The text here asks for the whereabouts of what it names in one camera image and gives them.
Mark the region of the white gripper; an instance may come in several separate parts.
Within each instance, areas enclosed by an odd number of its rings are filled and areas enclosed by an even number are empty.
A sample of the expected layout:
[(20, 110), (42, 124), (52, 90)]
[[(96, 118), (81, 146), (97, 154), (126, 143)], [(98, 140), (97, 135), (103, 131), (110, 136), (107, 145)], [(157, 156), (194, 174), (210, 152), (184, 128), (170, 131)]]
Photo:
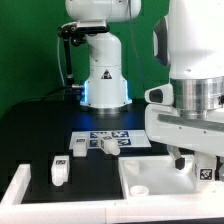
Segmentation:
[(224, 108), (209, 111), (207, 118), (200, 120), (182, 118), (173, 107), (149, 104), (145, 130), (151, 141), (168, 145), (167, 151), (178, 170), (185, 167), (178, 147), (220, 156), (218, 178), (224, 180)]

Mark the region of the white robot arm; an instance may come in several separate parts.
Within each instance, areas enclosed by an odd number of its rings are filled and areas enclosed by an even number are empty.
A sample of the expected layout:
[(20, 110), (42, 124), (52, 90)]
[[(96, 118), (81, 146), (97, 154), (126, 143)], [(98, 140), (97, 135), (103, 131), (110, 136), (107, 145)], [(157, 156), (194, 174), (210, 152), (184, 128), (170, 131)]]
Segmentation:
[(153, 30), (154, 57), (169, 82), (145, 92), (145, 131), (171, 152), (195, 152), (195, 171), (211, 180), (224, 156), (224, 0), (170, 0)]

